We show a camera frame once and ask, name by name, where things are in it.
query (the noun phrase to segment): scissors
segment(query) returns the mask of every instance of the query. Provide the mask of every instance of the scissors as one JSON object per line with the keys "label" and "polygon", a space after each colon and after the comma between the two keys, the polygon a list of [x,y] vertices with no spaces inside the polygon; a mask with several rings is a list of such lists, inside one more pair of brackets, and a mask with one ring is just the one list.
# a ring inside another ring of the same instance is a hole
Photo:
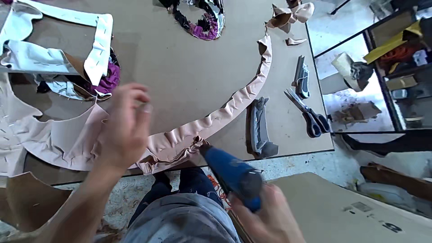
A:
{"label": "scissors", "polygon": [[305,105],[302,100],[289,88],[284,91],[285,95],[303,112],[307,124],[307,132],[311,138],[319,137],[322,133],[330,132],[327,118],[316,114],[312,108]]}

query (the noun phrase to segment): scissors blade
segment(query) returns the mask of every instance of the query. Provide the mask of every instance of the scissors blade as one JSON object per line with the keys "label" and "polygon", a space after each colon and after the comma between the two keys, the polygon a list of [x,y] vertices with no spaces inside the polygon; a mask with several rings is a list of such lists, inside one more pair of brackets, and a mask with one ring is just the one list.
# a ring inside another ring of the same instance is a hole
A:
{"label": "scissors blade", "polygon": [[302,100],[295,94],[295,92],[288,88],[286,89],[287,92],[284,91],[285,95],[288,96],[288,98],[296,105],[302,112],[306,112],[306,109],[308,108]]}

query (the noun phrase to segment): shelf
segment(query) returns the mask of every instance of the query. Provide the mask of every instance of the shelf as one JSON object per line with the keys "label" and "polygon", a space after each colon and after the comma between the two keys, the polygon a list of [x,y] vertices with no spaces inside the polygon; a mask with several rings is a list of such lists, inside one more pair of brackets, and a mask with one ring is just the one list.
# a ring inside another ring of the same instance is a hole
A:
{"label": "shelf", "polygon": [[385,78],[394,79],[394,78],[399,78],[399,77],[403,77],[403,76],[409,76],[409,75],[416,74],[417,72],[425,70],[425,69],[430,68],[430,67],[432,67],[432,63],[428,63],[426,65],[422,65],[422,66],[418,66],[418,67],[412,67],[412,68],[408,68],[406,70],[392,73],[392,74],[385,76]]}

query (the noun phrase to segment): pink fabric strip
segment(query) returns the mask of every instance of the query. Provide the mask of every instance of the pink fabric strip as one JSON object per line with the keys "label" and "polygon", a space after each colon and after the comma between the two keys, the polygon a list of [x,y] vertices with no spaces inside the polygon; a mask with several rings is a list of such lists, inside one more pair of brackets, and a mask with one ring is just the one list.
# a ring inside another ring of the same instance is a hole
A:
{"label": "pink fabric strip", "polygon": [[262,58],[257,75],[245,88],[235,92],[224,108],[169,132],[149,137],[148,151],[136,163],[145,174],[171,168],[197,155],[198,147],[207,143],[204,139],[231,122],[255,99],[267,79],[272,61],[270,36],[266,33],[258,43],[264,48],[260,48]]}
{"label": "pink fabric strip", "polygon": [[[270,36],[266,34],[258,43],[262,56],[259,71],[245,88],[234,93],[224,108],[212,112],[209,116],[170,132],[151,135],[146,152],[140,162],[132,167],[137,166],[145,174],[150,174],[176,166],[197,155],[198,147],[207,143],[204,139],[237,117],[257,96],[270,69]],[[35,116],[41,116],[42,112],[15,96],[6,73],[0,74],[0,97],[0,109],[7,115],[4,118],[5,129],[10,129],[14,138],[9,140],[9,147],[17,148],[18,152],[24,147],[45,162],[63,168],[91,170],[103,139],[100,134],[102,121],[108,119],[108,114],[100,106],[95,104],[73,119],[38,121]],[[18,157],[13,157],[13,161],[7,161],[8,168],[0,168],[7,171],[9,176],[19,174],[15,169],[18,166]]]}

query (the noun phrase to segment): cardboard table surface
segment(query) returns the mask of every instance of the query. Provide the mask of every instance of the cardboard table surface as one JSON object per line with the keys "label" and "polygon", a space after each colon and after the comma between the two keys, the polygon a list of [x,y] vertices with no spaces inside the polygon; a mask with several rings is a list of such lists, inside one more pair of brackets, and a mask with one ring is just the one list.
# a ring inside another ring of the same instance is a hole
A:
{"label": "cardboard table surface", "polygon": [[[257,40],[265,34],[264,22],[272,17],[272,3],[287,7],[285,0],[225,1],[226,24],[221,37],[204,41],[185,32],[157,0],[43,2],[113,15],[111,46],[121,66],[121,84],[139,82],[149,87],[154,106],[152,134],[170,131],[205,117],[222,107],[235,91],[246,86],[260,63]],[[180,9],[192,22],[196,22],[204,12],[183,5],[185,3],[181,3]],[[85,59],[91,49],[94,30],[90,27],[47,17],[35,22],[34,27],[35,31],[28,38],[30,42],[46,48],[61,48],[81,59]],[[316,113],[325,114],[309,42],[298,46],[285,44],[288,37],[308,39],[306,25],[296,22],[288,34],[280,29],[270,29],[269,34],[273,61],[258,97],[270,98],[266,106],[267,130],[270,141],[279,145],[277,156],[332,150],[330,134],[313,139],[307,135],[302,113],[283,93],[294,81],[298,56],[304,55],[310,72],[311,92],[311,97],[304,102]],[[16,80],[13,88],[18,97],[44,112],[46,117],[42,119],[72,118],[91,106],[90,102],[68,100],[53,93],[35,94],[33,84]],[[111,101],[101,102],[100,106],[107,108]],[[248,131],[245,127],[246,111],[243,111],[208,141],[240,159],[252,160],[254,157],[246,151]],[[194,163],[205,165],[202,159]],[[25,170],[41,173],[36,173],[36,177],[50,184],[81,180],[76,176],[57,176],[56,169],[35,159],[27,159]]]}

